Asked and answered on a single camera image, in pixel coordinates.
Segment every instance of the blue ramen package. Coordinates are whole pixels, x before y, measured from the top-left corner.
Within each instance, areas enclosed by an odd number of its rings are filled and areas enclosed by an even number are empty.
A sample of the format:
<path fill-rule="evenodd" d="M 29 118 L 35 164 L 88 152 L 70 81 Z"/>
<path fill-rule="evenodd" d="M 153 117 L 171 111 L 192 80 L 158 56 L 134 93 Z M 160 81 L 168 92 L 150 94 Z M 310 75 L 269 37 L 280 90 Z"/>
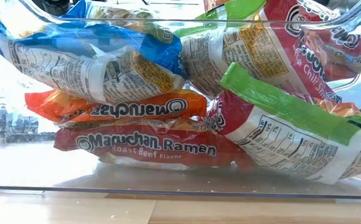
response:
<path fill-rule="evenodd" d="M 130 21 L 129 19 L 159 19 L 158 15 L 149 6 L 140 7 L 134 4 L 113 4 L 81 0 L 70 11 L 63 15 L 66 18 L 87 19 L 121 19 L 115 21 L 102 20 L 89 22 L 90 24 L 108 23 L 114 26 L 125 27 L 153 35 L 163 43 L 171 43 L 173 34 L 165 27 L 146 20 Z"/>
<path fill-rule="evenodd" d="M 182 45 L 174 35 L 164 43 L 110 24 L 61 22 L 46 23 L 40 32 L 21 39 L 0 22 L 0 54 L 52 88 L 106 104 L 178 90 L 187 79 Z"/>

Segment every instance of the plastic wrapper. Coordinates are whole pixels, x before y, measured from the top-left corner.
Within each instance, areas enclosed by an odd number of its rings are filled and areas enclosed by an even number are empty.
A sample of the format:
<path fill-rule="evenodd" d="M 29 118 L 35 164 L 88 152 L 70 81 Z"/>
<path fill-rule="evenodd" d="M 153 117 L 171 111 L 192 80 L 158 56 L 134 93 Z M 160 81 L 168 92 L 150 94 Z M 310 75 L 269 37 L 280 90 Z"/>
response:
<path fill-rule="evenodd" d="M 77 2 L 77 4 L 62 17 L 86 19 L 158 19 L 158 16 L 152 9 L 148 8 L 148 6 L 122 6 L 108 2 L 96 2 L 89 0 L 81 0 Z M 105 21 L 103 23 L 109 23 L 113 26 L 120 26 L 145 32 L 153 35 L 155 38 L 164 43 L 171 43 L 174 36 L 165 27 L 161 27 L 151 21 Z"/>
<path fill-rule="evenodd" d="M 328 21 L 340 16 L 339 13 L 313 0 L 297 0 L 299 16 L 304 21 Z"/>
<path fill-rule="evenodd" d="M 257 165 L 324 184 L 361 174 L 361 116 L 330 114 L 236 63 L 221 84 L 229 91 L 217 97 L 208 120 Z"/>
<path fill-rule="evenodd" d="M 187 76 L 181 42 L 85 21 L 47 24 L 14 38 L 0 23 L 0 53 L 20 72 L 73 96 L 100 103 L 139 101 L 181 89 Z"/>
<path fill-rule="evenodd" d="M 327 21 L 339 17 L 330 9 L 312 0 L 298 0 L 299 16 L 305 21 Z M 361 18 L 353 18 L 342 26 L 320 31 L 305 27 L 302 42 L 310 43 L 326 70 L 327 81 L 354 78 L 361 72 L 361 34 L 354 31 L 354 24 Z"/>
<path fill-rule="evenodd" d="M 299 21 L 296 1 L 272 0 L 264 6 L 239 12 L 248 1 L 230 1 L 201 18 L 256 21 Z M 222 87 L 220 79 L 232 62 L 238 62 L 255 78 L 284 89 L 315 98 L 341 99 L 327 85 L 320 59 L 310 45 L 299 46 L 299 28 L 291 24 L 260 23 L 246 27 L 197 27 L 182 30 L 182 56 L 191 83 L 211 99 Z M 208 57 L 200 52 L 208 52 Z"/>
<path fill-rule="evenodd" d="M 252 165 L 234 143 L 188 119 L 121 119 L 92 123 L 90 128 L 64 128 L 57 132 L 54 147 L 84 149 L 102 162 L 153 169 L 226 167 L 233 161 L 244 168 Z"/>
<path fill-rule="evenodd" d="M 207 100 L 192 90 L 178 90 L 152 98 L 115 105 L 103 105 L 68 95 L 59 90 L 26 93 L 27 108 L 59 126 L 82 121 L 124 118 L 167 119 L 205 116 Z"/>

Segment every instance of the wooden surface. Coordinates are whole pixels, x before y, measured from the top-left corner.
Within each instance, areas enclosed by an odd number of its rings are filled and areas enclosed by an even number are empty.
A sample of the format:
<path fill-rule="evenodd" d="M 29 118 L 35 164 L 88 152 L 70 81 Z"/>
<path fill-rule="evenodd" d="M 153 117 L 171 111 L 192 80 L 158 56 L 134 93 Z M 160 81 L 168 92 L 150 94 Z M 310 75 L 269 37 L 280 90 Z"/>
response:
<path fill-rule="evenodd" d="M 356 200 L 34 193 L 0 192 L 0 224 L 361 223 Z"/>

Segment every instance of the clear plastic bin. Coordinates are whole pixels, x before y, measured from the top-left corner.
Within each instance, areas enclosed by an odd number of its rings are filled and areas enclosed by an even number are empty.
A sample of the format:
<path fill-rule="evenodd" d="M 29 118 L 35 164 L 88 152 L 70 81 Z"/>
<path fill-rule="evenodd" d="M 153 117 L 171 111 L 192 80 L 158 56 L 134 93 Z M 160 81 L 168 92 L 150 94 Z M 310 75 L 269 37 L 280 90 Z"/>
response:
<path fill-rule="evenodd" d="M 263 27 L 265 29 L 315 30 L 328 32 L 329 27 L 344 26 L 350 34 L 361 35 L 361 1 L 349 12 L 327 22 L 221 21 L 168 19 L 66 19 L 41 11 L 31 0 L 0 0 L 0 20 L 12 38 L 42 31 L 49 24 L 69 22 L 110 23 L 142 22 L 144 25 L 167 27 L 176 32 L 188 27 Z M 104 41 L 101 36 L 83 35 L 87 42 Z M 287 37 L 279 41 L 289 41 Z M 343 102 L 354 102 L 361 112 L 361 72 L 355 78 L 327 82 Z M 62 190 L 108 192 L 120 194 L 219 195 L 241 197 L 310 197 L 361 198 L 361 174 L 340 179 L 333 185 L 302 180 L 290 175 L 254 166 L 239 170 L 234 163 L 225 167 L 198 167 L 174 171 L 143 169 L 99 162 L 84 150 L 63 152 L 55 149 L 53 122 L 29 111 L 24 93 L 52 88 L 22 74 L 0 55 L 0 189 Z"/>

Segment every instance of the maruchan logo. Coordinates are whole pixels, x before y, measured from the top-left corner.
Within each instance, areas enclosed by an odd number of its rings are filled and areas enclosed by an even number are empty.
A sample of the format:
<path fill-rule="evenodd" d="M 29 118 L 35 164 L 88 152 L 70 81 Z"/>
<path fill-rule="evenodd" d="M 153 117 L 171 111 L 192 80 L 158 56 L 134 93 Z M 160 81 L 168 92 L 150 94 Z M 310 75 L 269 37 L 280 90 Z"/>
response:
<path fill-rule="evenodd" d="M 335 94 L 335 93 L 327 92 L 326 96 L 328 99 L 332 99 L 336 103 L 341 103 L 341 101 L 342 101 L 342 98 L 337 96 L 337 94 Z"/>
<path fill-rule="evenodd" d="M 118 103 L 114 106 L 100 105 L 94 108 L 91 116 L 112 116 L 116 119 L 130 116 L 162 116 L 179 113 L 187 109 L 187 102 L 184 99 L 176 98 L 167 101 L 165 105 L 139 104 L 139 103 Z"/>
<path fill-rule="evenodd" d="M 287 13 L 288 22 L 301 22 L 303 21 L 299 16 L 299 5 L 294 5 Z M 285 25 L 286 32 L 294 37 L 297 37 L 300 32 L 299 24 L 289 24 Z"/>
<path fill-rule="evenodd" d="M 349 34 L 342 26 L 337 26 L 331 29 L 331 39 L 337 45 L 343 45 L 349 49 L 354 49 L 358 46 L 360 41 L 360 35 Z"/>
<path fill-rule="evenodd" d="M 163 28 L 162 30 L 164 31 L 164 33 L 162 34 L 162 37 L 166 40 L 171 39 L 172 33 L 170 32 L 170 30 L 168 28 Z"/>
<path fill-rule="evenodd" d="M 312 69 L 319 74 L 321 79 L 325 82 L 326 81 L 326 75 L 324 73 L 324 67 L 322 63 L 320 62 L 319 58 L 315 55 L 315 53 L 307 48 L 305 45 L 302 45 L 299 47 L 302 55 L 305 56 L 306 60 L 312 65 Z"/>
<path fill-rule="evenodd" d="M 226 125 L 225 118 L 222 114 L 222 101 L 218 102 L 218 110 L 217 112 L 210 118 L 205 119 L 205 122 L 214 130 L 222 131 Z"/>
<path fill-rule="evenodd" d="M 144 146 L 154 150 L 161 150 L 157 137 L 141 134 L 138 131 L 135 131 L 133 134 L 88 134 L 87 136 L 78 136 L 75 141 L 80 149 L 89 152 L 93 152 L 99 147 L 112 147 L 119 144 Z"/>

